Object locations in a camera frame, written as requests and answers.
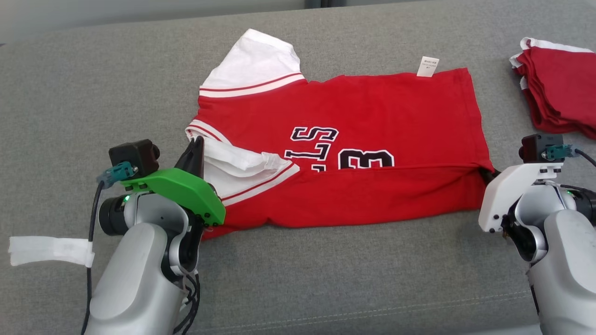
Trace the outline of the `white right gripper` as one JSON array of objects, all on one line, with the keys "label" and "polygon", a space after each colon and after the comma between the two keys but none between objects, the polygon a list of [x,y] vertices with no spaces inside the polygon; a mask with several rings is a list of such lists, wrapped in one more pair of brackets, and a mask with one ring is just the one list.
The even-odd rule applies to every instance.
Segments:
[{"label": "white right gripper", "polygon": [[520,225],[543,222],[568,207],[568,198],[554,178],[563,162],[524,163],[503,172],[480,168],[486,187],[478,223],[485,232],[500,232],[504,219]]}]

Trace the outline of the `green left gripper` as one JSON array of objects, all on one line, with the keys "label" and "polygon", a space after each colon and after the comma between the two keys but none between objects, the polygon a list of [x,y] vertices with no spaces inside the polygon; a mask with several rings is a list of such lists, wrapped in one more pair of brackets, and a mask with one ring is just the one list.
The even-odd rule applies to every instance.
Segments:
[{"label": "green left gripper", "polygon": [[221,226],[225,206],[204,178],[204,138],[196,136],[183,151],[175,168],[146,177],[121,181],[131,194],[123,198],[119,214],[122,228],[151,223],[162,228],[192,225]]}]

